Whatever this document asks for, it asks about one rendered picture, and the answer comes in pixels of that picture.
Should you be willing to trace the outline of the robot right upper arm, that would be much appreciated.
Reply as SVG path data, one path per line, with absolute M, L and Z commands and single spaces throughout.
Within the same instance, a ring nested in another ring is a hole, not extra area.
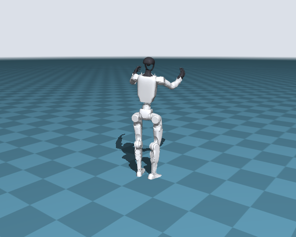
M 164 77 L 156 77 L 156 83 L 158 85 L 163 85 L 169 89 L 174 89 L 172 83 L 170 83 L 168 80 L 166 80 Z

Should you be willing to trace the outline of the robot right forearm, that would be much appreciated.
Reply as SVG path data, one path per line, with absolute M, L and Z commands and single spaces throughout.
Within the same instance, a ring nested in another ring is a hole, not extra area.
M 176 79 L 176 80 L 172 83 L 173 87 L 178 87 L 178 85 L 181 84 L 181 81 L 182 81 L 182 78 L 181 78 L 181 77 L 180 77 L 179 79 Z

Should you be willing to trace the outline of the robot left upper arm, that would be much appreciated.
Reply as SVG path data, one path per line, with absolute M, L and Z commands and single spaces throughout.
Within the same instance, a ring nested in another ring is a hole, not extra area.
M 130 83 L 131 84 L 136 84 L 138 76 L 139 76 L 138 74 L 133 74 Z

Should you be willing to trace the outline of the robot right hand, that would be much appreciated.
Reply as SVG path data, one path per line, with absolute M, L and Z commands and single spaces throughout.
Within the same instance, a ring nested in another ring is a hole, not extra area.
M 177 77 L 177 79 L 179 79 L 180 77 L 183 79 L 183 77 L 185 76 L 185 71 L 183 68 L 180 68 L 180 75 Z

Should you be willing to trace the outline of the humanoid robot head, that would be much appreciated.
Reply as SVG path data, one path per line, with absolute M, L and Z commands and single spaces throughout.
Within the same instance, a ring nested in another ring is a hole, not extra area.
M 147 57 L 143 60 L 143 64 L 145 64 L 145 68 L 146 68 L 146 72 L 142 75 L 142 76 L 145 76 L 145 77 L 152 77 L 153 75 L 151 74 L 151 71 L 153 70 L 154 68 L 154 64 L 155 64 L 155 60 L 151 57 Z M 153 64 L 153 67 L 151 70 L 149 70 L 147 68 L 147 66 L 150 66 L 151 64 Z M 147 66 L 146 66 L 147 65 Z

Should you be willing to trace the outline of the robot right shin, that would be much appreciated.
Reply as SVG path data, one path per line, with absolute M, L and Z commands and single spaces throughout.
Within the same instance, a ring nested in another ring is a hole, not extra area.
M 153 173 L 153 175 L 156 174 L 157 164 L 159 161 L 159 154 L 160 146 L 158 144 L 154 144 L 153 151 L 150 151 L 151 173 Z

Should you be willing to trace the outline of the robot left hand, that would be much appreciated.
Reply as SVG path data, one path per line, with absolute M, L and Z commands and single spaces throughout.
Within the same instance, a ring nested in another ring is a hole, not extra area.
M 138 66 L 138 67 L 134 70 L 133 74 L 137 74 L 137 72 L 140 72 L 140 71 L 138 71 L 138 70 L 140 70 L 140 68 L 141 68 L 141 66 Z

